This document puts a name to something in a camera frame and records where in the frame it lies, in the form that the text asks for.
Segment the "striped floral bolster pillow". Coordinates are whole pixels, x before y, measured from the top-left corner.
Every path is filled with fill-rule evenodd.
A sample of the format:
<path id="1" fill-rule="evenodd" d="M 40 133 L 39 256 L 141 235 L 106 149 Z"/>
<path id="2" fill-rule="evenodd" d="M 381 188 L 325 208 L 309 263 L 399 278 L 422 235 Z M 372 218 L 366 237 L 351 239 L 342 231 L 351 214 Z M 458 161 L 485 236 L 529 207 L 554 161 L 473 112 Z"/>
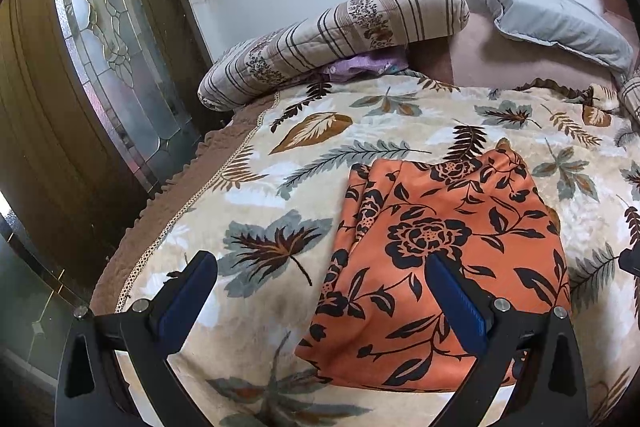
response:
<path id="1" fill-rule="evenodd" d="M 198 99 L 214 112 L 230 112 L 336 61 L 453 36 L 469 16 L 466 0 L 348 0 L 232 46 L 206 72 Z"/>

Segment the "pink padded headboard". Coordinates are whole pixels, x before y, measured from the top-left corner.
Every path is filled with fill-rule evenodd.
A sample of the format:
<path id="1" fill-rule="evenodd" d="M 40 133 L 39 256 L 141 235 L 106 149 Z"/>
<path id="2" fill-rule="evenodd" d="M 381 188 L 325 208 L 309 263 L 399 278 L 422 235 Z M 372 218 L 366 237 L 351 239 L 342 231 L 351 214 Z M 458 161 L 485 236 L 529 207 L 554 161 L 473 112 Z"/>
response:
<path id="1" fill-rule="evenodd" d="M 410 44 L 408 57 L 413 69 L 458 87 L 499 89 L 513 89 L 537 78 L 573 89 L 586 89 L 593 83 L 616 88 L 625 78 L 617 78 L 607 68 L 562 49 L 512 40 L 495 28 L 488 9 L 478 0 L 466 2 L 470 17 L 462 31 Z M 603 16 L 634 48 L 632 72 L 639 57 L 634 24 L 610 11 L 590 10 Z"/>

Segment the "purple cloth under bolster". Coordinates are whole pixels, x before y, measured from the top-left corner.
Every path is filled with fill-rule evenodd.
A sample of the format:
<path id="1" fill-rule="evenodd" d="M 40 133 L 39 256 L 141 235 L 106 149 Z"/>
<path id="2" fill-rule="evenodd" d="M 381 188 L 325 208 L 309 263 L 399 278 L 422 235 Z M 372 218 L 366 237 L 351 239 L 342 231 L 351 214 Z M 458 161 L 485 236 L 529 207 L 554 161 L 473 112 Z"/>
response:
<path id="1" fill-rule="evenodd" d="M 392 46 L 342 58 L 322 66 L 319 74 L 332 83 L 345 83 L 361 78 L 376 78 L 403 72 L 408 68 L 407 51 L 404 46 Z"/>

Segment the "grey ruffled pillow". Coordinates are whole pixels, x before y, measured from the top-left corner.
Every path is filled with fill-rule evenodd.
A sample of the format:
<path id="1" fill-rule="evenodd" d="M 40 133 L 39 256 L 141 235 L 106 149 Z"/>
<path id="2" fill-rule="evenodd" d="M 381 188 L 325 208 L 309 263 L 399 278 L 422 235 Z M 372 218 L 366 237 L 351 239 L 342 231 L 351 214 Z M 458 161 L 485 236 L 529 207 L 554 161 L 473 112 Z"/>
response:
<path id="1" fill-rule="evenodd" d="M 603 16 L 575 0 L 478 0 L 495 28 L 512 40 L 558 48 L 622 78 L 634 65 L 634 48 Z"/>

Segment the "leaf pattern plush blanket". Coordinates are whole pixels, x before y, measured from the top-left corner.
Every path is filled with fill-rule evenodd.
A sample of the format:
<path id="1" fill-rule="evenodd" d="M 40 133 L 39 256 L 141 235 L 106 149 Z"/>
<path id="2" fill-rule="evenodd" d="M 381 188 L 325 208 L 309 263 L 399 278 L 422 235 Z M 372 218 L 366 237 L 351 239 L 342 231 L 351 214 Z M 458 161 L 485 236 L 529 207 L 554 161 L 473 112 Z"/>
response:
<path id="1" fill-rule="evenodd" d="M 169 361 L 216 426 L 425 426 L 473 364 L 425 280 L 459 259 L 514 307 L 570 314 L 586 422 L 639 398 L 639 135 L 616 91 L 413 75 L 268 96 L 209 135 L 93 293 L 152 298 L 199 251 L 218 277 Z"/>

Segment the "brown door with stained glass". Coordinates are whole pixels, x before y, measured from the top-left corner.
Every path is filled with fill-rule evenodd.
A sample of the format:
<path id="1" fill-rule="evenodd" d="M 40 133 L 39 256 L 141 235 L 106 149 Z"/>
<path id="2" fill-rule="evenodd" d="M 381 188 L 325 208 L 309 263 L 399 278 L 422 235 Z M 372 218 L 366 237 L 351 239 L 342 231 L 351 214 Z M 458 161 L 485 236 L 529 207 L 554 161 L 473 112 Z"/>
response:
<path id="1" fill-rule="evenodd" d="M 188 0 L 1 0 L 1 193 L 8 242 L 94 286 L 146 202 L 220 126 Z"/>

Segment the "striped floral quilt right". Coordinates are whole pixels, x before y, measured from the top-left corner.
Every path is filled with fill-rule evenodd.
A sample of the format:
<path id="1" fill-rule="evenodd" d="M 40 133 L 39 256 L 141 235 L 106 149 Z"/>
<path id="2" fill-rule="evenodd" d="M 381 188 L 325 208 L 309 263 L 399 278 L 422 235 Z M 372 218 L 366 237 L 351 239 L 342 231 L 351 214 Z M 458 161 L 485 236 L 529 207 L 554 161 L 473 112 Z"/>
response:
<path id="1" fill-rule="evenodd" d="M 627 113 L 640 124 L 640 76 L 638 72 L 629 77 L 620 87 L 620 101 Z"/>

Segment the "orange black floral garment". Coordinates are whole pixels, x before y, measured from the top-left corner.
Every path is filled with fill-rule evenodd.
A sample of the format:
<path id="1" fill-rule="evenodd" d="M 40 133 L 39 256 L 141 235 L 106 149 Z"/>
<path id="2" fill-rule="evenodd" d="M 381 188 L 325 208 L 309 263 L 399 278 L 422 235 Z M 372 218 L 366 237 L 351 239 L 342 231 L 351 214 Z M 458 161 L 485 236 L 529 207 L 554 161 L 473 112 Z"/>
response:
<path id="1" fill-rule="evenodd" d="M 350 169 L 332 256 L 296 355 L 332 384 L 457 388 L 486 350 L 487 307 L 570 303 L 558 220 L 506 140 L 469 159 Z"/>

